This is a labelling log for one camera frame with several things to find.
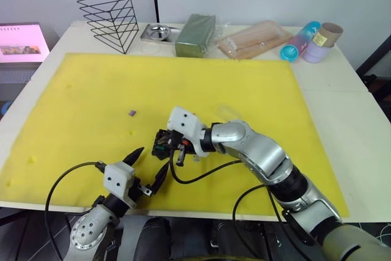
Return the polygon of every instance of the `yellow foam mat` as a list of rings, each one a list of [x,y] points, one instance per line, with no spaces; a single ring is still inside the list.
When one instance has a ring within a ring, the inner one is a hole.
[[[343,196],[316,133],[293,72],[283,61],[234,61],[101,54],[68,54],[28,117],[0,174],[0,200],[44,204],[63,171],[85,161],[118,162],[144,146],[134,165],[143,184],[166,162],[151,155],[156,132],[174,106],[207,125],[228,114],[276,140],[300,170],[348,215]],[[137,111],[131,117],[131,110]],[[218,153],[177,167],[194,178],[232,160]],[[157,195],[139,208],[230,213],[240,194],[259,185],[242,164],[180,185],[169,173]],[[66,176],[54,205],[88,207],[103,188],[103,175],[87,166]],[[265,190],[241,203],[240,213],[273,215]]]

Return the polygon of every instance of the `black cable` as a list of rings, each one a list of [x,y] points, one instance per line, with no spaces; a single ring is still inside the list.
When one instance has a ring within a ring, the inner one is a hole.
[[[81,164],[78,164],[78,165],[75,165],[71,168],[69,168],[67,171],[65,171],[62,175],[60,175],[60,177],[54,182],[53,186],[51,187],[50,189],[50,192],[48,194],[48,197],[46,198],[46,204],[45,204],[45,212],[44,212],[44,217],[45,217],[45,229],[46,229],[46,233],[48,234],[49,236],[49,240],[53,246],[53,249],[54,249],[54,252],[56,253],[56,256],[57,258],[62,261],[62,257],[61,257],[61,254],[60,254],[60,251],[59,251],[59,248],[57,247],[57,244],[56,244],[56,241],[54,240],[54,237],[53,237],[53,234],[51,233],[51,229],[50,229],[50,226],[49,226],[49,221],[48,221],[48,212],[49,212],[49,204],[50,204],[50,199],[51,199],[51,196],[53,195],[53,192],[54,192],[54,189],[56,188],[56,186],[59,184],[59,182],[67,175],[69,174],[71,171],[79,168],[79,167],[83,167],[83,166],[88,166],[88,165],[96,165],[97,162],[85,162],[85,163],[81,163]]]
[[[88,209],[88,210],[86,210],[84,212],[65,212],[64,213],[64,219],[65,219],[65,224],[67,225],[68,231],[69,232],[72,231],[71,223],[69,221],[68,216],[83,216],[83,215],[86,215],[87,213],[89,213],[91,210],[92,210],[92,208]]]
[[[235,161],[231,161],[231,162],[225,163],[223,165],[220,165],[220,166],[218,166],[218,167],[216,167],[216,168],[214,168],[214,169],[212,169],[212,170],[210,170],[210,171],[200,175],[199,177],[196,177],[196,178],[192,179],[192,180],[181,180],[177,176],[177,174],[175,173],[175,169],[174,169],[174,151],[173,150],[171,150],[171,152],[170,152],[169,165],[170,165],[170,171],[171,171],[171,174],[172,174],[172,177],[174,178],[174,180],[176,180],[178,183],[186,185],[188,183],[194,183],[194,182],[196,182],[196,181],[198,181],[198,180],[200,180],[200,179],[202,179],[204,177],[207,177],[208,175],[210,175],[210,174],[212,174],[212,173],[214,173],[216,171],[219,171],[220,169],[222,169],[224,167],[227,167],[227,166],[230,166],[230,165],[233,165],[233,164],[236,164],[236,163],[240,163],[240,162],[242,162],[242,161],[241,160],[235,160]]]
[[[192,256],[192,257],[179,257],[170,259],[170,261],[217,261],[217,260],[231,260],[231,261],[265,261],[265,259],[242,257],[242,256],[230,256],[225,254],[210,254],[206,256]]]
[[[20,249],[22,248],[24,235],[26,234],[27,226],[29,225],[29,222],[30,222],[30,215],[27,216],[26,222],[24,223],[24,227],[23,227],[23,230],[22,230],[22,234],[20,236],[20,241],[19,241],[19,244],[18,244],[18,248],[16,249],[16,253],[15,253],[15,261],[18,261]]]
[[[291,238],[291,236],[289,235],[289,233],[287,232],[287,230],[285,229],[285,227],[283,226],[283,222],[281,220],[281,217],[279,215],[279,212],[277,211],[277,207],[276,207],[276,203],[274,203],[274,199],[272,197],[272,194],[270,192],[270,190],[268,189],[268,193],[269,193],[269,198],[270,198],[270,201],[271,201],[271,205],[273,206],[273,210],[274,210],[274,213],[276,214],[277,216],[277,219],[279,220],[279,224],[281,225],[281,228],[284,232],[284,234],[287,236],[289,242],[292,244],[292,246],[297,250],[297,252],[303,257],[306,259],[306,261],[312,261],[310,257],[307,256],[306,253],[304,253],[300,248],[299,246],[293,241],[293,239]]]
[[[263,188],[265,185],[258,185],[258,186],[255,186],[251,189],[248,189],[247,191],[245,191],[242,195],[240,195],[240,197],[238,198],[238,200],[236,201],[235,203],[235,206],[233,206],[233,210],[232,210],[232,223],[233,223],[233,228],[235,229],[235,232],[236,234],[238,235],[239,239],[241,240],[242,244],[247,248],[247,250],[250,251],[251,254],[253,254],[256,258],[260,258],[260,256],[257,254],[257,252],[255,252],[255,250],[253,248],[251,248],[251,246],[246,242],[246,240],[244,239],[244,237],[242,236],[241,232],[239,231],[239,227],[238,227],[238,224],[236,223],[236,210],[238,209],[238,206],[239,206],[239,203],[240,201],[242,201],[242,199],[244,197],[246,197],[248,194],[250,194],[252,191],[255,191],[256,189],[260,189],[260,188]]]
[[[69,222],[68,216],[65,215],[65,213],[64,213],[64,220],[65,220],[65,224],[67,225],[67,229],[68,229],[69,233],[71,233],[72,232],[72,226],[71,226],[71,223]]]

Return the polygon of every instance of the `green sponge block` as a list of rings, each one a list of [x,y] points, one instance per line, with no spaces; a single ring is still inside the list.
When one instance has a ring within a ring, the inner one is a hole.
[[[177,40],[175,51],[179,57],[203,57],[212,41],[216,16],[192,14]]]

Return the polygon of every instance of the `pink cup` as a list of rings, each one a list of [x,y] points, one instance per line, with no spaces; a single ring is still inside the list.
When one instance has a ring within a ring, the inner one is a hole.
[[[331,48],[332,47],[320,47],[311,41],[303,54],[303,59],[315,64],[321,61],[329,53]]]

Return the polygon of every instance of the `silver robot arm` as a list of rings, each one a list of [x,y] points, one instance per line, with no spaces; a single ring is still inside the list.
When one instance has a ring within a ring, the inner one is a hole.
[[[193,113],[176,107],[167,129],[190,141],[198,156],[217,151],[239,158],[283,207],[283,216],[306,244],[318,244],[327,260],[389,260],[391,249],[355,226],[345,225],[337,209],[292,163],[271,138],[242,120],[207,128]]]
[[[64,261],[103,261],[113,240],[114,229],[126,211],[134,209],[142,195],[150,197],[159,190],[167,174],[167,165],[160,169],[151,186],[142,186],[141,180],[134,174],[132,165],[143,149],[138,148],[123,161],[105,166],[103,185],[110,194],[102,204],[75,222]]]

